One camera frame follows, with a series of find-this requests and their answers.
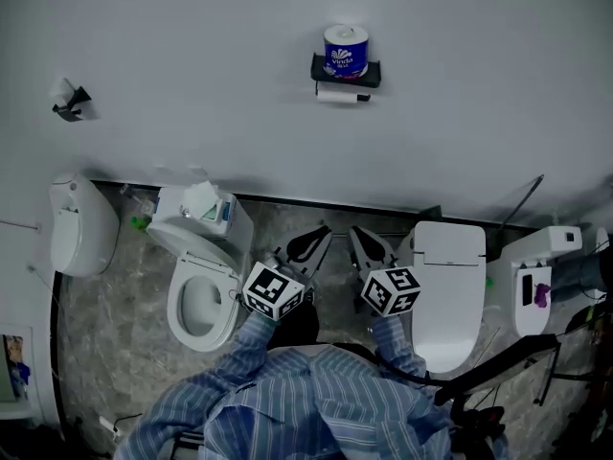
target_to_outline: striped shirt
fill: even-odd
[[[153,459],[170,438],[203,432],[202,459],[451,458],[448,407],[388,370],[328,347],[268,356],[275,323],[253,312],[215,370],[169,388],[115,458]],[[379,318],[375,340],[396,368],[424,376],[398,317]],[[507,457],[504,437],[496,458]]]

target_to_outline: sleeve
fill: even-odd
[[[404,373],[425,377],[425,361],[413,352],[413,346],[406,340],[402,322],[397,315],[378,317],[375,321],[374,334],[378,351],[383,359]],[[402,379],[382,365],[379,366],[379,370],[385,379],[399,381],[405,385],[420,386]]]
[[[202,427],[219,400],[249,380],[266,361],[276,323],[256,311],[238,331],[232,351],[215,370],[182,379],[160,397],[115,452],[115,459],[157,458],[172,437]]]

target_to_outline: toilet seat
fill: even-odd
[[[196,351],[217,349],[230,337],[237,321],[236,298],[242,286],[237,262],[212,242],[183,228],[153,222],[147,231],[177,256],[167,304],[172,333]]]

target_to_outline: toilet bowl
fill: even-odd
[[[111,262],[119,219],[96,186],[80,173],[57,177],[49,188],[54,215],[51,262],[69,276],[93,276]]]
[[[161,221],[147,232],[177,258],[167,304],[170,330],[196,351],[219,348],[237,323],[249,253],[235,261],[211,241]]]

